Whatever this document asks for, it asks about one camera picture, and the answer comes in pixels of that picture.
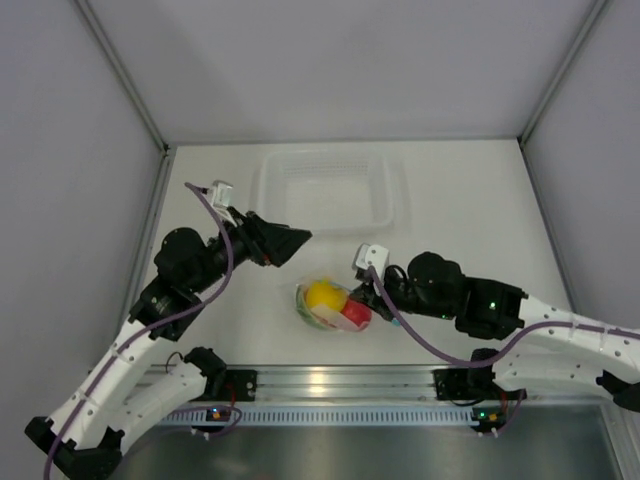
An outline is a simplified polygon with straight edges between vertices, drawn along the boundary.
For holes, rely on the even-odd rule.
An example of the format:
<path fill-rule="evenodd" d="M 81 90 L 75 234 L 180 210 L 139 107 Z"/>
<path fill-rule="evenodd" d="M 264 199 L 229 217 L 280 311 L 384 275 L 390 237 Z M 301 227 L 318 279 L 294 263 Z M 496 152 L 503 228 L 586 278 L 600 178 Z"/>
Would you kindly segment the red fake apple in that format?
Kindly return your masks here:
<path fill-rule="evenodd" d="M 366 328 L 372 318 L 372 312 L 367 306 L 351 299 L 347 300 L 341 314 L 357 329 Z"/>

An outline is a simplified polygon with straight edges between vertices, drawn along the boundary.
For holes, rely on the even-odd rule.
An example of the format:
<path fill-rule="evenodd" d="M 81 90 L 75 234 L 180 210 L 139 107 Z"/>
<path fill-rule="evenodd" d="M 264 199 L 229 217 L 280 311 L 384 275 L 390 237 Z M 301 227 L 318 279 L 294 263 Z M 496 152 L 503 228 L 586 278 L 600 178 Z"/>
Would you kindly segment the yellow fake apple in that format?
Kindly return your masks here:
<path fill-rule="evenodd" d="M 324 305 L 331 310 L 341 311 L 347 300 L 346 290 L 327 281 L 313 282 L 305 293 L 305 302 L 310 309 Z"/>

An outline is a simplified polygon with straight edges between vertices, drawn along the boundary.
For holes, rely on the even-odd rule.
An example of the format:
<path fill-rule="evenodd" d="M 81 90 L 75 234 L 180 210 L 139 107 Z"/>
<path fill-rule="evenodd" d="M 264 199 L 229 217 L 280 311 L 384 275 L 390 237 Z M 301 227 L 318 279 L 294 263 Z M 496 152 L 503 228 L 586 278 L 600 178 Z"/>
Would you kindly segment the clear zip top bag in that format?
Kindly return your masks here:
<path fill-rule="evenodd" d="M 350 298 L 354 286 L 327 270 L 314 270 L 281 286 L 287 306 L 311 328 L 362 333 L 381 318 Z"/>

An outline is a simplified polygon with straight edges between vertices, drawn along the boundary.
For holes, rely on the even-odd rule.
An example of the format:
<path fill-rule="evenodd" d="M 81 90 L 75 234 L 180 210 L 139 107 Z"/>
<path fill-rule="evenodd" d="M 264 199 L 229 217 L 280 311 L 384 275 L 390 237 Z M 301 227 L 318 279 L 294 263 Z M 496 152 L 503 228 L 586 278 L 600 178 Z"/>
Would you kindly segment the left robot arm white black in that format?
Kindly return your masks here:
<path fill-rule="evenodd" d="M 107 479 L 122 458 L 162 419 L 189 401 L 215 399 L 226 386 L 225 362 L 196 347 L 145 390 L 133 390 L 152 363 L 169 354 L 204 309 L 199 295 L 222 293 L 245 261 L 281 267 L 312 234 L 231 212 L 217 237 L 204 241 L 191 228 L 172 230 L 154 258 L 157 275 L 141 292 L 108 351 L 57 410 L 36 416 L 27 437 L 47 455 L 43 476 L 58 468 L 69 479 Z"/>

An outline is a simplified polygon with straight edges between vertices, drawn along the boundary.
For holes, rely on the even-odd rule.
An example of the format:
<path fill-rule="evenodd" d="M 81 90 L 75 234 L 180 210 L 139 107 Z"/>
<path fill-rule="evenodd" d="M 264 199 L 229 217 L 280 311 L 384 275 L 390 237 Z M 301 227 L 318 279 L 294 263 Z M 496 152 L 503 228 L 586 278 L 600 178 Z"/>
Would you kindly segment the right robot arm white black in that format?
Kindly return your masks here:
<path fill-rule="evenodd" d="M 521 288 L 470 277 L 433 252 L 407 268 L 389 262 L 388 249 L 363 244 L 353 261 L 359 281 L 350 294 L 389 323 L 396 323 L 436 358 L 466 371 L 474 398 L 496 390 L 582 392 L 639 409 L 639 333 L 553 307 Z M 459 333 L 500 340 L 499 350 L 477 349 L 469 360 L 438 349 L 406 320 L 419 315 L 453 323 Z"/>

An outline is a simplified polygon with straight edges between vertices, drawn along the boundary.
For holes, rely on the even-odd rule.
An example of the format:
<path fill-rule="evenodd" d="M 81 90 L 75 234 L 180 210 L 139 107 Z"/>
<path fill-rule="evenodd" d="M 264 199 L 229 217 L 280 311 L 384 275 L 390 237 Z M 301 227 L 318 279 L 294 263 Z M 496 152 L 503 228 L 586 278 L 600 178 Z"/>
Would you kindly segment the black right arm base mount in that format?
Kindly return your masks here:
<path fill-rule="evenodd" d="M 487 393 L 474 388 L 464 369 L 437 369 L 432 373 L 436 399 L 458 406 L 473 406 L 487 399 Z"/>

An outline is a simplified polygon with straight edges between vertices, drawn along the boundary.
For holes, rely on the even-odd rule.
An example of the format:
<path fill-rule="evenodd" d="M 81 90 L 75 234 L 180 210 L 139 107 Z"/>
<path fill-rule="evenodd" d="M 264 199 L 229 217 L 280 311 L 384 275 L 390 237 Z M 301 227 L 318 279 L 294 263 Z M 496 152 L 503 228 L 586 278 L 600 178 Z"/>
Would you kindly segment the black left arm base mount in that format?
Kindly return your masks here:
<path fill-rule="evenodd" d="M 258 372 L 232 368 L 208 380 L 201 398 L 215 402 L 253 402 L 257 391 Z"/>

